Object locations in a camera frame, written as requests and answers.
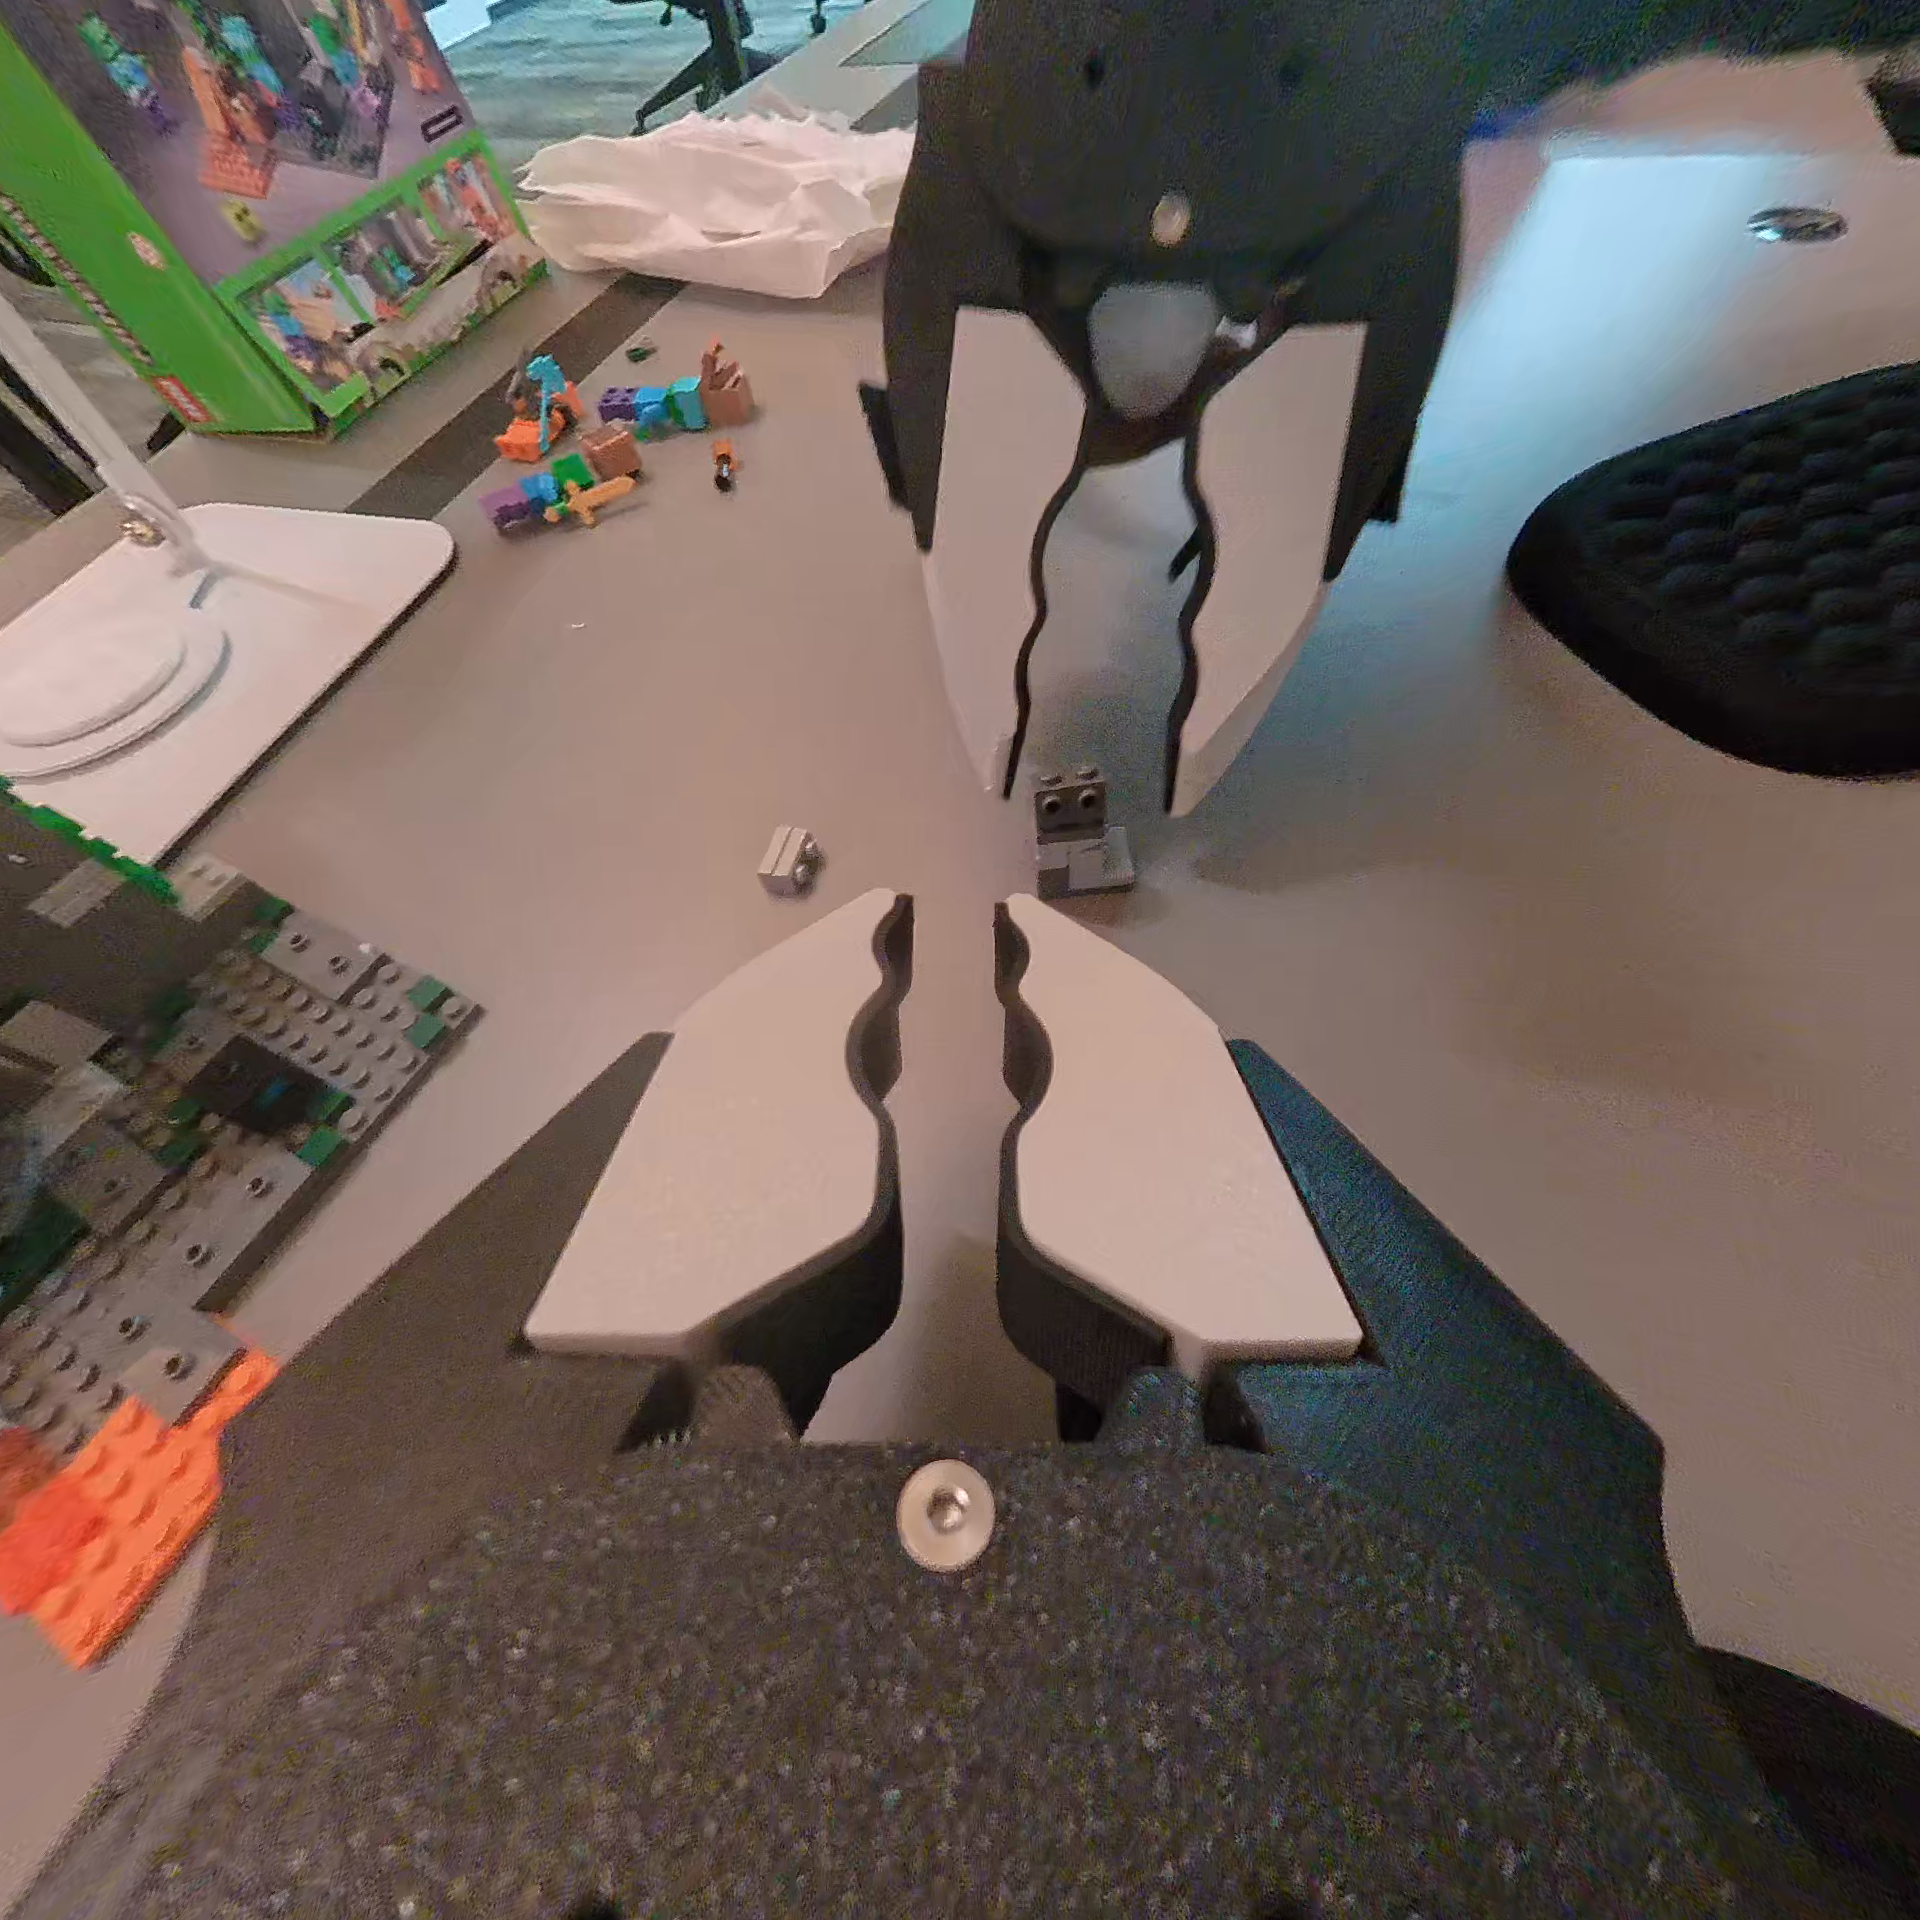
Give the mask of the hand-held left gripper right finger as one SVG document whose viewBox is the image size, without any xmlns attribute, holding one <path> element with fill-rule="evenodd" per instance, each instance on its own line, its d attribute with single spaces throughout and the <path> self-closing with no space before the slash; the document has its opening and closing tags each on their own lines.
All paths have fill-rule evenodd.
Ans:
<svg viewBox="0 0 1920 1920">
<path fill-rule="evenodd" d="M 996 905 L 999 1316 L 1042 1372 L 1353 1361 L 1358 1314 L 1219 1022 L 1013 896 Z"/>
</svg>

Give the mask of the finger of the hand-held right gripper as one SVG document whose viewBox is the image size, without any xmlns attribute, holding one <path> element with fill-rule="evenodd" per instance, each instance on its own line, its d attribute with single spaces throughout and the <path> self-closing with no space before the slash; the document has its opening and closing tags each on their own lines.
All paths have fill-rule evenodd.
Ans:
<svg viewBox="0 0 1920 1920">
<path fill-rule="evenodd" d="M 1021 724 L 1019 661 L 1038 627 L 1042 518 L 1065 493 L 1085 391 L 1019 309 L 959 307 L 924 599 L 957 736 L 1003 793 Z"/>
<path fill-rule="evenodd" d="M 1323 611 L 1366 338 L 1366 325 L 1291 327 L 1199 419 L 1200 554 L 1182 615 L 1194 689 L 1168 757 L 1174 819 L 1246 747 Z"/>
</svg>

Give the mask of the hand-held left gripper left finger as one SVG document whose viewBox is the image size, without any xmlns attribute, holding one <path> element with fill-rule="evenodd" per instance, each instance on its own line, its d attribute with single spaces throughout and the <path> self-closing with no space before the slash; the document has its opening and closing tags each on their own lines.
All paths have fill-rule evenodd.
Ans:
<svg viewBox="0 0 1920 1920">
<path fill-rule="evenodd" d="M 690 1005 L 523 1324 L 534 1353 L 718 1360 L 878 1232 L 911 938 L 913 898 L 871 890 Z"/>
</svg>

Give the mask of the grey toy brick stack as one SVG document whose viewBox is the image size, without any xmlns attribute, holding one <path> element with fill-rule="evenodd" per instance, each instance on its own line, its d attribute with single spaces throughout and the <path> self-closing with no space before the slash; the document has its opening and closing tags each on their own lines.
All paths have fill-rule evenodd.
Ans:
<svg viewBox="0 0 1920 1920">
<path fill-rule="evenodd" d="M 1035 870 L 1042 901 L 1095 898 L 1135 886 L 1130 835 L 1121 822 L 1098 833 L 1038 835 Z"/>
</svg>

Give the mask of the white crumpled plastic bag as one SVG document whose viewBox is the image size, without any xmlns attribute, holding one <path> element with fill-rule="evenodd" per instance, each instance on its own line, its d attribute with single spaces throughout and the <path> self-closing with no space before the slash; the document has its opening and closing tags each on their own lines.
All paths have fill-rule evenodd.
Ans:
<svg viewBox="0 0 1920 1920">
<path fill-rule="evenodd" d="M 517 196 L 564 271 L 816 300 L 887 252 L 917 124 L 860 129 L 769 96 L 629 137 L 556 141 Z"/>
</svg>

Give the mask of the black mesh cushion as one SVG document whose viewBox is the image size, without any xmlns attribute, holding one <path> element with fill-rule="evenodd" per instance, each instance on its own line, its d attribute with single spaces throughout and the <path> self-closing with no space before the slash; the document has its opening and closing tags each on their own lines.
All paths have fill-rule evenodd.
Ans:
<svg viewBox="0 0 1920 1920">
<path fill-rule="evenodd" d="M 1504 575 L 1546 636 L 1717 756 L 1917 776 L 1917 362 L 1570 477 Z"/>
</svg>

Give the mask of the orange toy figure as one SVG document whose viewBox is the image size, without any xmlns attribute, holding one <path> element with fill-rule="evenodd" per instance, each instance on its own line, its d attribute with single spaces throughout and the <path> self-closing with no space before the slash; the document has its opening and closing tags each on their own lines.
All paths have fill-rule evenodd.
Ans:
<svg viewBox="0 0 1920 1920">
<path fill-rule="evenodd" d="M 517 384 L 509 391 L 509 421 L 493 433 L 493 448 L 511 464 L 541 464 L 582 424 L 582 396 L 571 381 L 557 389 Z"/>
</svg>

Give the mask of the purple green toy figure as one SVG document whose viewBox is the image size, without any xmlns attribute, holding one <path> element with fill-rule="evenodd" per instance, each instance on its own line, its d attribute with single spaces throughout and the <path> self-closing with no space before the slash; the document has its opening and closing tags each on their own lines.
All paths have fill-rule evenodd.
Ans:
<svg viewBox="0 0 1920 1920">
<path fill-rule="evenodd" d="M 599 486 L 599 477 L 582 455 L 519 472 L 509 482 L 475 498 L 475 510 L 496 535 L 528 535 L 578 518 L 578 500 Z"/>
</svg>

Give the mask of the black office chair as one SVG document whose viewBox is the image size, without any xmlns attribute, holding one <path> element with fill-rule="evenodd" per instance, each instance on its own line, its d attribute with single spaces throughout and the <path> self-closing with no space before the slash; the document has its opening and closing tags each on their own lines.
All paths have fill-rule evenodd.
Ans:
<svg viewBox="0 0 1920 1920">
<path fill-rule="evenodd" d="M 646 134 L 671 105 L 704 115 L 778 67 L 778 55 L 752 46 L 754 24 L 744 2 L 658 2 L 663 25 L 676 12 L 692 15 L 708 44 L 637 105 L 633 134 Z"/>
</svg>

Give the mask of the toy brick cave model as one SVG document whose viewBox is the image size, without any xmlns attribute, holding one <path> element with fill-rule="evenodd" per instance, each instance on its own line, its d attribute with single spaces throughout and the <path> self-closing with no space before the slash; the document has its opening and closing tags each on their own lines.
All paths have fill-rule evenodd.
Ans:
<svg viewBox="0 0 1920 1920">
<path fill-rule="evenodd" d="M 105 1659 L 281 1365 L 233 1310 L 475 1019 L 211 855 L 4 781 L 4 1618 Z"/>
</svg>

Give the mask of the pile of colourful Lego pieces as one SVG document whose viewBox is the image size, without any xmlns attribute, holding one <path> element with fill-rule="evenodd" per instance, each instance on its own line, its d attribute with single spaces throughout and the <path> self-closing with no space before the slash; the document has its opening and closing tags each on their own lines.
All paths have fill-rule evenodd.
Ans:
<svg viewBox="0 0 1920 1920">
<path fill-rule="evenodd" d="M 670 279 L 619 275 L 553 333 L 511 342 L 507 358 L 475 378 L 472 391 L 454 399 L 449 384 L 435 376 L 417 399 L 447 399 L 449 407 L 392 468 L 359 486 L 344 510 L 356 517 L 437 517 L 493 468 L 493 441 L 509 419 L 509 371 L 523 371 L 523 365 L 541 353 L 564 371 L 592 371 L 598 362 L 611 358 L 615 347 L 637 338 L 641 325 L 651 325 L 670 300 L 676 300 L 682 287 L 682 281 Z"/>
</svg>

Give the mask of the green toy set box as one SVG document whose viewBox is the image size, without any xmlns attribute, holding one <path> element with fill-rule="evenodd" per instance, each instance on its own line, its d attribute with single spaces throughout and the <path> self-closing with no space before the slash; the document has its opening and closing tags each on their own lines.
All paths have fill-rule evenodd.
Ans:
<svg viewBox="0 0 1920 1920">
<path fill-rule="evenodd" d="M 332 437 L 548 275 L 420 2 L 4 2 L 4 243 L 211 437 Z"/>
</svg>

